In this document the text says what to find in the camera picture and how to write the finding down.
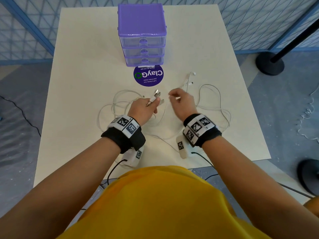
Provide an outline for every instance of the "person's right hand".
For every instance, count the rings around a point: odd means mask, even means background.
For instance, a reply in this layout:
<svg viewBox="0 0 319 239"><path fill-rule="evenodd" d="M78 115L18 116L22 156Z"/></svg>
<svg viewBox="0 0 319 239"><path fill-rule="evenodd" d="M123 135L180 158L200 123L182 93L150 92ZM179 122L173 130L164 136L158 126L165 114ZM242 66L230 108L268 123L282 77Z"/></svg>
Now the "person's right hand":
<svg viewBox="0 0 319 239"><path fill-rule="evenodd" d="M194 97L182 90L181 88L173 89L169 92L173 110L176 116L184 122L187 117L194 113L198 113L194 101Z"/></svg>

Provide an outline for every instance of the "black round base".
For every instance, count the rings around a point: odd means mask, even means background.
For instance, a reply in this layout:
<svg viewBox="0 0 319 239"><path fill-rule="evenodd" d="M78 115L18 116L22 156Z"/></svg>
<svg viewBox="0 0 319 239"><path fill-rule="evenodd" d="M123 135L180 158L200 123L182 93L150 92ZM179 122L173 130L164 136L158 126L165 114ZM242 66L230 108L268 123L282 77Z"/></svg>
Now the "black round base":
<svg viewBox="0 0 319 239"><path fill-rule="evenodd" d="M260 53L256 58L257 68L264 74L269 76L276 76L284 71L285 64L282 59L276 63L272 63L270 59L276 54L271 52Z"/></svg>
<svg viewBox="0 0 319 239"><path fill-rule="evenodd" d="M315 196L319 195L319 160L306 159L297 167L299 182L306 191Z"/></svg>

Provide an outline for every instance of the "plastic drawer organizer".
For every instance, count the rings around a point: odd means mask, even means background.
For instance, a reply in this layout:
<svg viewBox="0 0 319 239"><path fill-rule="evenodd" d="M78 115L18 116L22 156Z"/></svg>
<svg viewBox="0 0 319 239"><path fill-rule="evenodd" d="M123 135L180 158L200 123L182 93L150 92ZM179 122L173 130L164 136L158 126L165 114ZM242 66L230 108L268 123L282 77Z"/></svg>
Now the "plastic drawer organizer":
<svg viewBox="0 0 319 239"><path fill-rule="evenodd" d="M119 4L118 34L127 66L164 62L166 25L162 4Z"/></svg>

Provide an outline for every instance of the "yellow t-shirt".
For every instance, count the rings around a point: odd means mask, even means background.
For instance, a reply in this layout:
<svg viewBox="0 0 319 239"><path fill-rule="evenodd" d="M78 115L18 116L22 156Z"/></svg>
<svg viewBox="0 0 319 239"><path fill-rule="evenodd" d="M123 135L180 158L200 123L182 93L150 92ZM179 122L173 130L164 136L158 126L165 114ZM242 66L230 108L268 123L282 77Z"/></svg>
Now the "yellow t-shirt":
<svg viewBox="0 0 319 239"><path fill-rule="evenodd" d="M221 191L178 166L125 173L58 238L269 239L237 218Z"/></svg>

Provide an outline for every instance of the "purple sticker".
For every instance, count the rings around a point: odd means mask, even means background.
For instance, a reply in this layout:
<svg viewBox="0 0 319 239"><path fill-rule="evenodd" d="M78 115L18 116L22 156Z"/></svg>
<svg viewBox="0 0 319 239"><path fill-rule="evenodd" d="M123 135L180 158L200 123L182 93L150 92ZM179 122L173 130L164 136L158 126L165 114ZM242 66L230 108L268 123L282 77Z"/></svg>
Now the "purple sticker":
<svg viewBox="0 0 319 239"><path fill-rule="evenodd" d="M164 71L160 65L155 65L154 67L135 67L133 74L136 82L143 86L157 85L164 77Z"/></svg>

